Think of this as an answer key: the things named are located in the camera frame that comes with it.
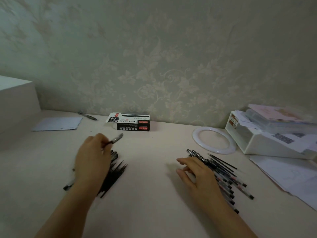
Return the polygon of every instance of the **barcode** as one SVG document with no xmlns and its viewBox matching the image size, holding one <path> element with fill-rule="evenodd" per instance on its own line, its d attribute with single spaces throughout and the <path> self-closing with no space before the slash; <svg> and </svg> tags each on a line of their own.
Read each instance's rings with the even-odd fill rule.
<svg viewBox="0 0 317 238">
<path fill-rule="evenodd" d="M 274 138 L 277 138 L 281 141 L 283 141 L 284 143 L 287 143 L 287 144 L 291 144 L 293 142 L 295 142 L 295 140 L 292 140 L 288 137 L 285 137 L 284 135 L 281 135 L 281 134 L 275 134 L 275 135 L 272 135 Z"/>
<path fill-rule="evenodd" d="M 295 136 L 297 136 L 297 137 L 299 137 L 299 138 L 302 138 L 302 137 L 305 136 L 305 134 L 302 134 L 302 133 L 295 133 L 295 134 L 293 134 L 293 135 L 295 135 Z"/>
</svg>

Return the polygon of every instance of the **floral pattern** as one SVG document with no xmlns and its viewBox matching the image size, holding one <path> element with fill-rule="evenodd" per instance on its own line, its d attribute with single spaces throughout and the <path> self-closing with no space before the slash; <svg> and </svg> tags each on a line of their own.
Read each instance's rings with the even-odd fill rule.
<svg viewBox="0 0 317 238">
<path fill-rule="evenodd" d="M 0 0 L 0 75 L 42 108 L 223 127 L 249 103 L 315 110 L 316 0 Z"/>
</svg>

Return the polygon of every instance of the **forearm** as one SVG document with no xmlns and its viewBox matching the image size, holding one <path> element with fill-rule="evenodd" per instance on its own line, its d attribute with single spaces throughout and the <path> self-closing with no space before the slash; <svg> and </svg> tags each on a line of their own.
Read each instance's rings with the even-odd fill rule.
<svg viewBox="0 0 317 238">
<path fill-rule="evenodd" d="M 35 238 L 81 237 L 95 189 L 74 184 Z"/>
<path fill-rule="evenodd" d="M 231 209 L 224 199 L 211 205 L 207 214 L 224 238 L 257 238 L 244 220 Z"/>
</svg>

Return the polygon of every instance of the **hand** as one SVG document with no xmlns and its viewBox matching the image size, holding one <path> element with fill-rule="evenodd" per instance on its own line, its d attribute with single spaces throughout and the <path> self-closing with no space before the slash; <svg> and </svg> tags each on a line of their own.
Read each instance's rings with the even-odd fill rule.
<svg viewBox="0 0 317 238">
<path fill-rule="evenodd" d="M 213 212 L 215 206 L 222 205 L 225 202 L 214 173 L 204 163 L 196 157 L 179 158 L 177 161 L 180 164 L 185 164 L 186 167 L 182 170 L 177 169 L 176 173 L 189 188 L 191 196 L 203 211 Z M 185 171 L 195 174 L 196 183 L 190 180 Z"/>
<path fill-rule="evenodd" d="M 96 194 L 110 168 L 112 144 L 108 144 L 101 152 L 107 142 L 109 140 L 103 134 L 89 136 L 76 155 L 75 184 L 92 189 Z"/>
</svg>

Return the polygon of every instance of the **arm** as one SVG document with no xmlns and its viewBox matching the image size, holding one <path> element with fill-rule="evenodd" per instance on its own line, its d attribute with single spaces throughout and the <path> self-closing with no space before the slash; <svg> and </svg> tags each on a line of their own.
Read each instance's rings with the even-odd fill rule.
<svg viewBox="0 0 317 238">
<path fill-rule="evenodd" d="M 224 238 L 257 238 L 242 218 L 226 203 L 218 187 L 214 173 L 196 157 L 179 158 L 184 169 L 176 172 L 189 188 L 190 194 L 198 206 L 207 213 Z M 188 171 L 195 174 L 196 183 L 193 183 Z"/>
<path fill-rule="evenodd" d="M 107 142 L 102 134 L 89 136 L 84 141 L 75 160 L 75 184 L 35 238 L 81 237 L 88 210 L 109 171 L 112 145 L 101 152 Z"/>
</svg>

